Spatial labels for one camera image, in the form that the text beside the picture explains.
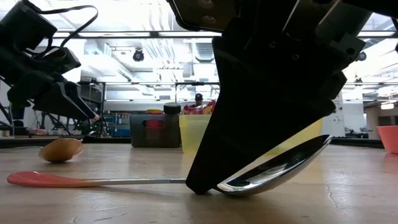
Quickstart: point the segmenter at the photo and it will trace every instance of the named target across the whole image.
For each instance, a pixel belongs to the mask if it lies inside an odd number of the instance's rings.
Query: metal spoon
[[[227,195],[254,195],[273,189],[288,181],[316,158],[330,143],[331,137],[324,135],[313,138],[281,155],[233,178],[218,184],[215,190]],[[29,187],[96,187],[104,185],[129,184],[184,184],[185,179],[77,179],[38,172],[11,174],[10,184]]]

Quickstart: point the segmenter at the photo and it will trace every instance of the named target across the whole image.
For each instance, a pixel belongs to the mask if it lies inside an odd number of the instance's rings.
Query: pink bowl
[[[378,126],[381,141],[384,148],[394,154],[398,154],[398,126]]]

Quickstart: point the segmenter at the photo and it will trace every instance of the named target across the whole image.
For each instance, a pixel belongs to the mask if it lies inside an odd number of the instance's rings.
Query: pink spoon handle
[[[127,184],[184,184],[185,179],[79,179],[26,171],[8,176],[10,184],[28,187],[97,187]]]

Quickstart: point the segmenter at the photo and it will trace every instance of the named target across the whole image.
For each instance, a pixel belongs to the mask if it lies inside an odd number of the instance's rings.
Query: table surface
[[[328,146],[292,180],[244,198],[214,190],[195,195],[183,184],[8,184],[9,174],[23,170],[79,178],[186,177],[193,160],[181,149],[86,144],[75,160],[49,164],[38,151],[0,149],[0,223],[398,223],[398,156],[382,149]]]

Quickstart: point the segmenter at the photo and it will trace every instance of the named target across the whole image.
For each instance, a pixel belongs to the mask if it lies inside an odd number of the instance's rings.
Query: ceiling
[[[15,0],[0,0],[0,19],[15,4]],[[58,9],[83,4],[98,8],[99,16],[85,32],[111,31],[184,31],[175,21],[175,16],[166,0],[31,0],[42,10]],[[45,16],[59,31],[73,31],[89,20],[95,11],[84,9],[63,14]],[[373,14],[363,30],[395,30],[390,18]],[[104,82],[217,82],[218,76],[209,38],[176,39],[86,39],[71,40],[69,47],[76,53],[83,66],[81,78],[96,78]],[[349,82],[361,78],[362,82],[398,82],[398,54],[393,51],[397,39],[365,39],[368,58],[355,62],[344,72]],[[144,61],[135,62],[134,52],[142,49]],[[356,99],[360,92],[363,98],[378,99],[377,92],[382,85],[345,86],[345,99]],[[182,99],[193,98],[197,91],[204,97],[217,96],[218,87],[201,86],[178,90]],[[138,91],[146,95],[170,95],[174,98],[175,88],[171,85],[147,85],[120,88],[119,91]]]

